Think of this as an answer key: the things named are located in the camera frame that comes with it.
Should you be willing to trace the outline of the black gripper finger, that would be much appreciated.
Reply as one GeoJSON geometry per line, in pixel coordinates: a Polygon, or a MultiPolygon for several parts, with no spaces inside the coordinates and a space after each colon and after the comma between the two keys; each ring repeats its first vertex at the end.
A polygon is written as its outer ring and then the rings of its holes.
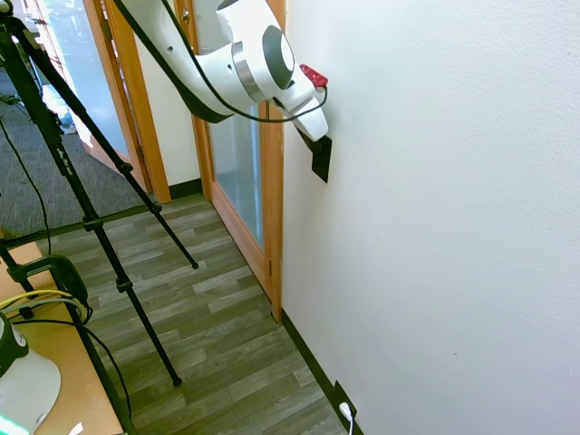
{"type": "Polygon", "coordinates": [[[309,150],[327,150],[332,146],[332,139],[327,135],[324,135],[319,140],[313,140],[303,131],[297,129],[297,132],[309,150]]]}

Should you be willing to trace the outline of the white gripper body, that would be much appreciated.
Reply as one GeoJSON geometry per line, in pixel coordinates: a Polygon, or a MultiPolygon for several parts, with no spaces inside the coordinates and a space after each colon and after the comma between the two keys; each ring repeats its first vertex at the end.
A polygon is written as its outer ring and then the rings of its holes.
{"type": "Polygon", "coordinates": [[[324,112],[315,95],[291,92],[289,113],[292,123],[313,140],[321,139],[328,132],[324,112]]]}

